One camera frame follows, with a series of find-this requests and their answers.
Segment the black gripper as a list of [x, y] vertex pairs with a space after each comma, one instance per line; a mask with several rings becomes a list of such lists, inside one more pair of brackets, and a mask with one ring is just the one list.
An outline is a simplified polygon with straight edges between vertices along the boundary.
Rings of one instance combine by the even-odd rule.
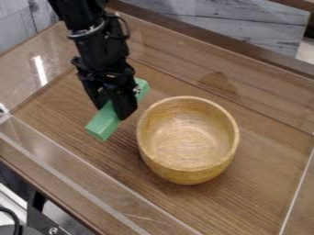
[[84, 91], [96, 109], [111, 99], [120, 120], [138, 109], [135, 70], [127, 63], [128, 38], [127, 22], [120, 17], [74, 17], [70, 21], [70, 39], [79, 51], [71, 63]]

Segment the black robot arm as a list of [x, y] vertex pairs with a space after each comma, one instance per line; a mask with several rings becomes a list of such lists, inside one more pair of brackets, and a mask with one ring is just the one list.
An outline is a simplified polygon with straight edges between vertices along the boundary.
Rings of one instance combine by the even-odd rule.
[[71, 59], [86, 93], [98, 109], [112, 102], [120, 120], [138, 109], [135, 69], [127, 63], [126, 20], [106, 11], [108, 0], [48, 0], [64, 22], [79, 55]]

